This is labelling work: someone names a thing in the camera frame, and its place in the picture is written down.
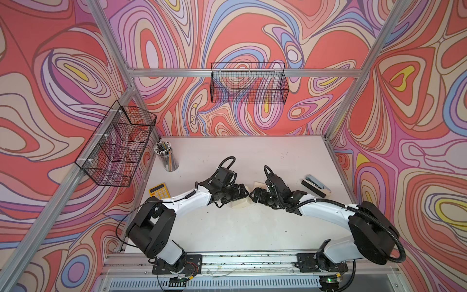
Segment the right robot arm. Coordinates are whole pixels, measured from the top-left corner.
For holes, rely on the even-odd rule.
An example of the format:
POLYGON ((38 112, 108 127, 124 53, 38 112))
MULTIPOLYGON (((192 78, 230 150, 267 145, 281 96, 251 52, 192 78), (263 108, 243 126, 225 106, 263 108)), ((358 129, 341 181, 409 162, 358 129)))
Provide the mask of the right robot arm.
POLYGON ((406 260, 399 232, 373 203, 340 203, 321 197, 315 188, 309 192, 292 191, 277 175, 268 175, 265 184, 264 188, 256 187, 249 194, 254 203, 318 218, 350 232, 338 240, 325 240, 314 254, 298 260, 297 266, 329 272, 349 260, 367 259, 377 265, 406 260))

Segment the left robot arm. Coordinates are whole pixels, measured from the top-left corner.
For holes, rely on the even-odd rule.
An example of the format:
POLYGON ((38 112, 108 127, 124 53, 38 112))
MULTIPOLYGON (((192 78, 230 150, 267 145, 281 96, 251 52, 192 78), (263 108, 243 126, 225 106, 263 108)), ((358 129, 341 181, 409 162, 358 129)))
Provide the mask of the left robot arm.
POLYGON ((237 184, 236 178, 234 171, 219 167, 210 178, 196 182, 191 191, 167 200, 150 197, 126 228, 126 237, 148 259, 161 259, 169 265, 184 262, 185 251, 170 239, 176 219, 210 204, 222 208, 248 197, 247 188, 237 184))

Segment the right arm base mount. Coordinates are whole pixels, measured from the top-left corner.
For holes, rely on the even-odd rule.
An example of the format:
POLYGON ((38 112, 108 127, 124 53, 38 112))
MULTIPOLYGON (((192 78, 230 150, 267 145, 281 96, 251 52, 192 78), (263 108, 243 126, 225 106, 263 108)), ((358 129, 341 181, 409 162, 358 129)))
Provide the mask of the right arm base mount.
POLYGON ((323 254, 299 253, 294 266, 302 273, 346 273, 349 268, 345 262, 333 263, 323 254))

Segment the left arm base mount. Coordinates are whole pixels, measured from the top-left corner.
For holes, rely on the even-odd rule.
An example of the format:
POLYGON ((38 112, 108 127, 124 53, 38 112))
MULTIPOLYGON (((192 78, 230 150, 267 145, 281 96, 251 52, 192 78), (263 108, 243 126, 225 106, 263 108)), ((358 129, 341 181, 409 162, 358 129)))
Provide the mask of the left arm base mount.
POLYGON ((196 276, 202 270, 203 256, 201 254, 183 254, 174 264, 157 259, 153 265, 154 275, 186 275, 196 276))

